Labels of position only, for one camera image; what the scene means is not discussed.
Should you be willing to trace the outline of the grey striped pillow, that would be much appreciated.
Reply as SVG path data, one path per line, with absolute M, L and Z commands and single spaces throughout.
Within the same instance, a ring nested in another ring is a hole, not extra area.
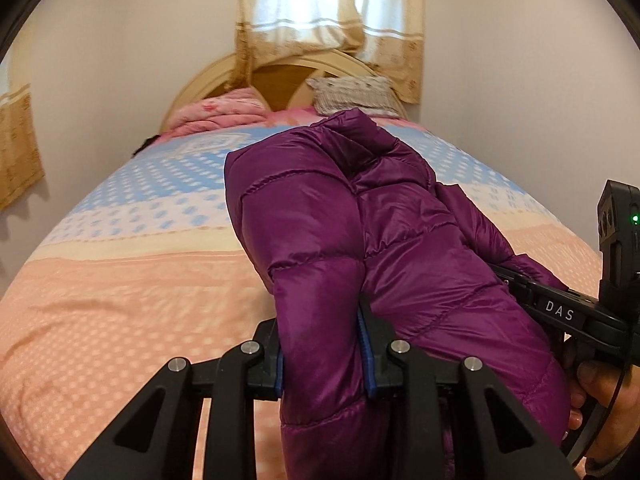
M 384 76 L 309 78 L 306 84 L 314 94 L 314 109 L 319 115 L 358 108 L 371 117 L 404 117 L 392 84 Z

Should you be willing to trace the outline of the purple down jacket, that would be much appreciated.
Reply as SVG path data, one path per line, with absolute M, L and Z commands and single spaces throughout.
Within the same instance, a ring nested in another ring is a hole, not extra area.
M 235 234 L 276 307 L 290 478 L 362 479 L 382 450 L 388 417 L 363 390 L 361 301 L 437 359 L 480 358 L 562 440 L 565 375 L 495 267 L 558 280 L 514 252 L 409 145 L 346 110 L 231 152 L 224 187 Z

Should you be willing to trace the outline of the pink folded blanket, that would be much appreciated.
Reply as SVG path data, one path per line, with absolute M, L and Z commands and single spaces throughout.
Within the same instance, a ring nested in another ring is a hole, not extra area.
M 215 131 L 262 122 L 271 113 L 254 88 L 241 88 L 192 102 L 172 112 L 163 126 L 168 136 Z

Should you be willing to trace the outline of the wooden headboard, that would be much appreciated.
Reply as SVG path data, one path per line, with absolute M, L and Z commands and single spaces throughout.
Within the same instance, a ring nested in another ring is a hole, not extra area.
M 160 132 L 168 129 L 168 120 L 175 110 L 226 92 L 226 83 L 234 66 L 235 55 L 229 54 L 210 63 L 194 76 L 172 101 L 160 124 Z M 363 62 L 346 53 L 331 50 L 290 56 L 259 67 L 252 75 L 252 84 L 265 107 L 280 112 L 311 106 L 314 94 L 306 84 L 308 78 L 374 75 L 375 71 Z

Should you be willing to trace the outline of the polka dot bed sheet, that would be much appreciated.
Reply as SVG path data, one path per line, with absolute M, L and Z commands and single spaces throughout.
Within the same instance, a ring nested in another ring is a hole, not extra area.
M 29 257 L 1 300 L 1 415 L 38 478 L 63 478 L 169 359 L 216 358 L 270 318 L 228 217 L 224 160 L 312 122 L 296 110 L 154 144 Z

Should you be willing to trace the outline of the beige window curtain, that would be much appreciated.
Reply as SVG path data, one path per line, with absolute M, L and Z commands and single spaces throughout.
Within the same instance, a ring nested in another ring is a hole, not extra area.
M 238 0 L 235 64 L 227 86 L 259 67 L 337 50 L 387 77 L 402 102 L 422 94 L 424 0 Z

